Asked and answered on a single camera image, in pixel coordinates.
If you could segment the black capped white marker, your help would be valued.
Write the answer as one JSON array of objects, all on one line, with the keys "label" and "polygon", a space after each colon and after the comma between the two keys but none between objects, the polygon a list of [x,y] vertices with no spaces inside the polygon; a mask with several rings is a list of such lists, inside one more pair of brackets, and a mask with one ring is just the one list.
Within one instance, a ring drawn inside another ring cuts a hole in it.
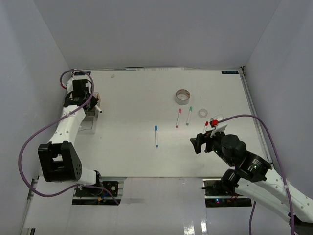
[{"label": "black capped white marker", "polygon": [[100,109],[100,107],[98,105],[95,105],[95,109],[99,112],[102,113],[103,111]]}]

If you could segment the red capped white marker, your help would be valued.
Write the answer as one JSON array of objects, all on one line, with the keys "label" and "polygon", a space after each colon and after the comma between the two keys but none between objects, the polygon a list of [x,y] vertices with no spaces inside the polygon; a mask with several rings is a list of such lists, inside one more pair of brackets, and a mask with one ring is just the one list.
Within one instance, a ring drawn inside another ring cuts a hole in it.
[{"label": "red capped white marker", "polygon": [[204,128],[203,128],[203,134],[205,134],[206,133],[206,131],[207,131],[207,127],[208,127],[208,124],[209,124],[209,122],[208,121],[206,121],[206,123],[205,123],[205,126],[204,126]]}]

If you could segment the green capped white marker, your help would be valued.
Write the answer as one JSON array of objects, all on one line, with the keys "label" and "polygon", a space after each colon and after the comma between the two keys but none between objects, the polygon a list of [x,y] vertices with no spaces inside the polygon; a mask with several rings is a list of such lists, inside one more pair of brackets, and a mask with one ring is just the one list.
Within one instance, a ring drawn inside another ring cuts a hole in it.
[{"label": "green capped white marker", "polygon": [[190,106],[190,107],[189,107],[189,111],[188,111],[187,120],[186,120],[186,125],[187,125],[187,126],[190,124],[190,118],[191,118],[192,110],[193,110],[193,107]]}]

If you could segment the pink capped white marker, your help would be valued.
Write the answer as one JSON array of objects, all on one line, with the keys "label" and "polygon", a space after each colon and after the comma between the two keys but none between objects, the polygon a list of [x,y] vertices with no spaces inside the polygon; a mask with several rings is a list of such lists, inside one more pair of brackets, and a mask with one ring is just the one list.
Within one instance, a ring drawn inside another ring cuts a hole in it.
[{"label": "pink capped white marker", "polygon": [[179,110],[178,110],[178,115],[177,115],[177,120],[176,120],[176,124],[175,124],[175,127],[176,127],[176,128],[179,127],[179,120],[180,120],[181,112],[182,112],[182,109],[179,108]]}]

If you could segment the blue capped white marker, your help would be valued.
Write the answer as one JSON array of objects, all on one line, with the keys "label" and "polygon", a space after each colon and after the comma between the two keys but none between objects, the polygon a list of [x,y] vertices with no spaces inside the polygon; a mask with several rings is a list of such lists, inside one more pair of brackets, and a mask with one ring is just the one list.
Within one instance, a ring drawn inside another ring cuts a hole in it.
[{"label": "blue capped white marker", "polygon": [[155,147],[158,148],[158,127],[155,125]]}]

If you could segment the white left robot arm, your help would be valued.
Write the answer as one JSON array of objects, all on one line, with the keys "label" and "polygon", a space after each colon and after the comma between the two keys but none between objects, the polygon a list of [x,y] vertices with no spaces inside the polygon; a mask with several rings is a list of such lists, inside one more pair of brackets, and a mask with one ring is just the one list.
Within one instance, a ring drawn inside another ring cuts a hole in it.
[{"label": "white left robot arm", "polygon": [[86,185],[92,195],[103,191],[100,173],[83,167],[74,148],[76,136],[86,112],[93,109],[98,98],[91,95],[87,79],[72,80],[65,97],[61,120],[51,139],[38,148],[44,179],[47,182],[73,182]]}]

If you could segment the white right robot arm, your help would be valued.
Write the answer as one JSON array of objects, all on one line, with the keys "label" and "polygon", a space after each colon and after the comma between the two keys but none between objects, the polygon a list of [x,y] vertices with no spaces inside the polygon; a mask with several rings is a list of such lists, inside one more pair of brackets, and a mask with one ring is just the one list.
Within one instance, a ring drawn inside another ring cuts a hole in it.
[{"label": "white right robot arm", "polygon": [[286,186],[283,177],[262,157],[247,151],[236,135],[211,130],[190,142],[197,154],[205,145],[206,153],[214,152],[230,167],[220,181],[204,187],[206,192],[248,197],[279,215],[298,235],[313,233],[312,199],[292,185]]}]

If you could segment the clear brown organizer container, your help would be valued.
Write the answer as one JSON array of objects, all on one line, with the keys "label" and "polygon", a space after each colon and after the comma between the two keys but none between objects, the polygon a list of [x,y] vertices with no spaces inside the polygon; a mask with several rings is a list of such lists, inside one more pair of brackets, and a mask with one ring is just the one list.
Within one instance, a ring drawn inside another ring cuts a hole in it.
[{"label": "clear brown organizer container", "polygon": [[[100,107],[100,104],[101,104],[100,94],[98,92],[95,92],[93,96],[99,99],[97,105]],[[93,108],[90,111],[86,111],[86,116],[80,124],[78,133],[79,134],[94,134],[96,130],[99,114],[101,113],[99,113],[95,108]]]}]

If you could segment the small clear tape roll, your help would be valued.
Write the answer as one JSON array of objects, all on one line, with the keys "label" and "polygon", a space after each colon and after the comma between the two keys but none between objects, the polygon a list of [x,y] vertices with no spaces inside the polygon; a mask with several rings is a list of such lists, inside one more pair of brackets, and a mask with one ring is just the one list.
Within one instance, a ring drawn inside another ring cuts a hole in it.
[{"label": "small clear tape roll", "polygon": [[207,117],[207,115],[208,115],[208,111],[207,111],[206,109],[199,109],[198,115],[199,115],[199,117],[201,117],[201,118],[205,118],[205,117]]}]

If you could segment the black label left corner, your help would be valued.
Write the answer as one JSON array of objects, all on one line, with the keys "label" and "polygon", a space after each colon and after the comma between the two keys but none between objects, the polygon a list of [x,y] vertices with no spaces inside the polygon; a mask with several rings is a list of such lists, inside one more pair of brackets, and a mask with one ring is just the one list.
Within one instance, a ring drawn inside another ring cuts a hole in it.
[{"label": "black label left corner", "polygon": [[87,71],[87,72],[81,72],[81,71],[75,71],[74,72],[74,76],[85,76],[85,75],[91,75],[91,72],[90,71]]}]

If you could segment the black label corner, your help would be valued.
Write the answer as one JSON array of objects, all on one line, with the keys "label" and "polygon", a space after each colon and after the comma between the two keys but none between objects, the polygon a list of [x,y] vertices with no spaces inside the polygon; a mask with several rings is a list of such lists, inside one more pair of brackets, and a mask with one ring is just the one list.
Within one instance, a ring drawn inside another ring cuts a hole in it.
[{"label": "black label corner", "polygon": [[91,72],[90,71],[87,71],[87,72],[81,72],[81,71],[75,71],[74,72],[74,76],[85,76],[85,75],[91,75]]},{"label": "black label corner", "polygon": [[224,75],[226,75],[226,74],[227,74],[227,75],[239,74],[239,72],[236,71],[236,70],[232,70],[232,71],[231,71],[231,70],[222,70],[221,73],[224,74]]}]

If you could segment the large white tape roll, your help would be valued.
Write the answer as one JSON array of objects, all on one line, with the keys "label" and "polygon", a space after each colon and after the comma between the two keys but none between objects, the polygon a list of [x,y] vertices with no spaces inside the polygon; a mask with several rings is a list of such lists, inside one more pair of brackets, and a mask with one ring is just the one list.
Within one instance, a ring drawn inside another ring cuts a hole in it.
[{"label": "large white tape roll", "polygon": [[191,95],[190,95],[188,90],[179,89],[175,93],[175,102],[178,105],[186,105],[189,103],[190,97],[191,97]]}]

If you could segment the black label right corner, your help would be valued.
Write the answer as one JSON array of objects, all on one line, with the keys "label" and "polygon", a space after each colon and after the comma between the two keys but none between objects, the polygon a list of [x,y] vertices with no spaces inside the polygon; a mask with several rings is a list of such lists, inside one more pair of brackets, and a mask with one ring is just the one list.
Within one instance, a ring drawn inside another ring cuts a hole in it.
[{"label": "black label right corner", "polygon": [[222,70],[221,73],[224,74],[224,75],[226,75],[226,74],[227,74],[227,75],[239,74],[239,72],[236,71],[236,70],[232,70],[232,71],[231,71],[231,70]]}]

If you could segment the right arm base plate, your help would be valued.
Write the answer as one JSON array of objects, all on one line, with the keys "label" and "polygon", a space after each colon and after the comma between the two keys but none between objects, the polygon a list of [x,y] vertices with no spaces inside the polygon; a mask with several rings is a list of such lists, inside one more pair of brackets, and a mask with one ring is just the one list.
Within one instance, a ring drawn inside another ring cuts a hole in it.
[{"label": "right arm base plate", "polygon": [[223,185],[220,179],[203,179],[206,208],[251,207],[251,199]]}]

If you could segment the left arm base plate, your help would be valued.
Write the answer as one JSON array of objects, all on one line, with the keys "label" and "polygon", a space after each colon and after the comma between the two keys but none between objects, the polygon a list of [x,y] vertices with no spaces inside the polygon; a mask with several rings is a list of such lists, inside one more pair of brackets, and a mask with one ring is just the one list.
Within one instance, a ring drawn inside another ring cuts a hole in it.
[{"label": "left arm base plate", "polygon": [[73,205],[81,206],[117,206],[123,194],[123,182],[103,181],[104,189],[76,187],[72,199]]}]

